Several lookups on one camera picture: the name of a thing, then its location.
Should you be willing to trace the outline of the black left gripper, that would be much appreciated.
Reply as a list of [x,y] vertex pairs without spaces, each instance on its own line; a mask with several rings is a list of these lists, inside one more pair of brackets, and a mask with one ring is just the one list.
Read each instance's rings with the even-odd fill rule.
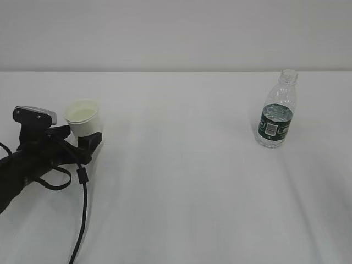
[[70,134],[69,125],[50,127],[41,139],[20,144],[16,151],[16,169],[20,175],[40,177],[56,166],[89,164],[102,142],[102,133],[77,137],[77,147],[65,140]]

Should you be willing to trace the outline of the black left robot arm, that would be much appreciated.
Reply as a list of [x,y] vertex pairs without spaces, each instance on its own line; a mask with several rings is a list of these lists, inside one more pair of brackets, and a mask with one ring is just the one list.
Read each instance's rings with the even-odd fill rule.
[[[68,125],[37,131],[22,127],[20,145],[15,152],[1,144],[7,153],[1,158],[1,212],[32,182],[53,191],[67,188],[73,176],[62,165],[77,165],[79,183],[88,182],[87,171],[83,166],[92,161],[95,150],[102,142],[102,133],[78,137],[77,146],[65,140],[70,134]],[[52,170],[66,174],[68,181],[61,185],[45,181],[42,177]]]

